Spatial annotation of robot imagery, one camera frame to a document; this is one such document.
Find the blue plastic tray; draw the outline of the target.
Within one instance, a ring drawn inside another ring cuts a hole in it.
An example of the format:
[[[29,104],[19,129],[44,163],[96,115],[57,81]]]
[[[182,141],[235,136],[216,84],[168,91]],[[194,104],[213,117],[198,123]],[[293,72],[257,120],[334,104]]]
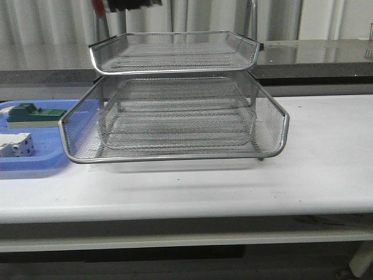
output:
[[[16,106],[20,103],[34,103],[42,109],[70,110],[78,101],[76,99],[51,99],[51,100],[14,100],[1,103],[1,109]],[[2,171],[19,170],[45,170],[63,166],[68,158],[62,147],[59,128],[54,127],[30,127],[30,128],[8,128],[5,115],[1,114],[1,133],[18,134],[28,132],[34,143],[34,152],[26,157],[4,157],[1,158]]]

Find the green terminal block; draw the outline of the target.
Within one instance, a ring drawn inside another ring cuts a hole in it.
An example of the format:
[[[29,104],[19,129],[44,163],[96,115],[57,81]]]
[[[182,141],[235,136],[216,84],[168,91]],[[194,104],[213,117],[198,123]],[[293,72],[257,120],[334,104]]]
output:
[[[9,128],[56,127],[66,112],[36,107],[34,103],[20,103],[10,109],[7,123]]]

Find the grey stone counter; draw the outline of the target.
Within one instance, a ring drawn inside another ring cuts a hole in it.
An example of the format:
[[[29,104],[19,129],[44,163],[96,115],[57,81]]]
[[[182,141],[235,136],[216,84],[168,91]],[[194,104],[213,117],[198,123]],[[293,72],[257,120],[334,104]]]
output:
[[[266,41],[253,76],[265,86],[372,83],[367,41]],[[84,44],[1,46],[1,84],[91,84],[93,69]]]

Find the white table leg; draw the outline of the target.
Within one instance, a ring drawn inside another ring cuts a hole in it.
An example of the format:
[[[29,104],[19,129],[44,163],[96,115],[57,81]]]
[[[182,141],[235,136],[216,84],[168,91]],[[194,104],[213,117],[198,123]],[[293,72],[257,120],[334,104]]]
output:
[[[372,241],[364,241],[349,262],[352,274],[361,278],[372,264]]]

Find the white circuit breaker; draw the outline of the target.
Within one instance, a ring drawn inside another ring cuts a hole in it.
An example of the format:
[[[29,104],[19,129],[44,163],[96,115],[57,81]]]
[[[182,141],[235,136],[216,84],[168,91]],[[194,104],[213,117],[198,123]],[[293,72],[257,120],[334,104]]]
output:
[[[1,134],[1,157],[26,157],[34,153],[31,133]]]

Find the grey metal rack frame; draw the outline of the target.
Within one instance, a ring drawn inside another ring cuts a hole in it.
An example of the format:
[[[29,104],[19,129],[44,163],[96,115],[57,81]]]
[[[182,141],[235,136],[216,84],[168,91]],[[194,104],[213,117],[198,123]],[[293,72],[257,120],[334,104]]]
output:
[[[258,8],[257,1],[248,1],[244,8],[244,32],[240,34],[242,36],[251,38],[257,41],[257,22],[258,22]],[[213,32],[213,31],[181,31],[172,30],[166,33],[176,32]]]

